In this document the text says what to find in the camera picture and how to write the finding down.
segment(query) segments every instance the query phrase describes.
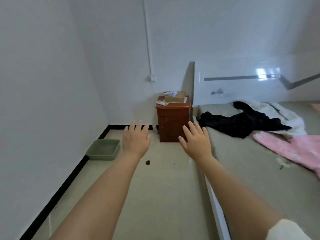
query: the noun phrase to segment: tile floor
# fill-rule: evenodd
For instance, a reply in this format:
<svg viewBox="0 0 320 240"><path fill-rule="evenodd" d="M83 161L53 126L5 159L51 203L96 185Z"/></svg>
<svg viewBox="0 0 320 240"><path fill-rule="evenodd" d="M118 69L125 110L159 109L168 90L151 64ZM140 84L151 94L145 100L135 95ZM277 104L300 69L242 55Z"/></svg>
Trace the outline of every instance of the tile floor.
<svg viewBox="0 0 320 240"><path fill-rule="evenodd" d="M111 130L106 139L121 139ZM114 239L219 239L203 178L179 143L160 143L152 133L150 149L131 181ZM94 181L112 164L88 161L33 240L48 239Z"/></svg>

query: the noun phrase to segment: person's right arm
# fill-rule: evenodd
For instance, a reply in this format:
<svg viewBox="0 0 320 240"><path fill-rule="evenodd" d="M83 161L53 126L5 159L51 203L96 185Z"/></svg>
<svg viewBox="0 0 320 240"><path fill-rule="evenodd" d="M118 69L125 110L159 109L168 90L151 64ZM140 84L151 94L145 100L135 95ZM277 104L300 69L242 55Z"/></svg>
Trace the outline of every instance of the person's right arm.
<svg viewBox="0 0 320 240"><path fill-rule="evenodd" d="M205 127L189 122L183 130L188 142L179 137L185 152L196 161L206 177L226 215L240 239L266 239L268 231L282 217L260 197L235 180L212 156L211 144Z"/></svg>

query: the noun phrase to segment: mattress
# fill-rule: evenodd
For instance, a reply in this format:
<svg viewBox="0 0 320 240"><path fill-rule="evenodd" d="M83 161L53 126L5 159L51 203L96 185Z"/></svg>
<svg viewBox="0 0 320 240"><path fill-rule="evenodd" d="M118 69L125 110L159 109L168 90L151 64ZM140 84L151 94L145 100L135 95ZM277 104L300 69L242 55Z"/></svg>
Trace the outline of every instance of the mattress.
<svg viewBox="0 0 320 240"><path fill-rule="evenodd" d="M320 113L308 102L283 102L283 107L304 119L309 135L320 135ZM226 117L240 113L232 104L201 105L199 114L209 111ZM252 134L233 138L207 127L215 158L284 218L293 220L312 239L320 239L320 179L300 165L278 164L280 157L256 142Z"/></svg>

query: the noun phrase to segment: headboard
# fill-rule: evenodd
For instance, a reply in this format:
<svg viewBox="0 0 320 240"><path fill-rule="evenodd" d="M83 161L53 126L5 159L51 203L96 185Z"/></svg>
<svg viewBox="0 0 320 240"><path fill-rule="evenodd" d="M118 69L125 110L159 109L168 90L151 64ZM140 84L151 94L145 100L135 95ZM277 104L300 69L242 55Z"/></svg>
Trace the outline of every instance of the headboard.
<svg viewBox="0 0 320 240"><path fill-rule="evenodd" d="M320 52L196 61L193 106L320 99Z"/></svg>

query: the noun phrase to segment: baseboard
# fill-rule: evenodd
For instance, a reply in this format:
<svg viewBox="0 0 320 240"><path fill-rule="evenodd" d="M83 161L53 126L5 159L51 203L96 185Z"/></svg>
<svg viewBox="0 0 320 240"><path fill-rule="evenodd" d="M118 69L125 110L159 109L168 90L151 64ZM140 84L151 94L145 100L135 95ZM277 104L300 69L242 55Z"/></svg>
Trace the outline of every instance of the baseboard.
<svg viewBox="0 0 320 240"><path fill-rule="evenodd" d="M116 125L116 124L108 125L107 128L98 137L98 139L104 139L110 130L124 130L126 126L129 126L129 125ZM64 181L64 183L61 185L61 187L58 189L58 191L50 199L49 203L47 203L47 205L40 212L40 214L37 216L37 218L33 221L33 223L29 226L29 228L26 230L26 232L22 235L20 240L32 240L33 236L37 233L38 229L44 223L44 221L49 216L51 211L54 209L56 204L59 202L61 197L64 195L64 193L70 187L71 183L74 181L74 179L78 176L80 171L86 165L88 160L89 160L89 157L86 155L82 158L82 160L75 167L75 169L72 171L72 173L66 179L66 181Z"/></svg>

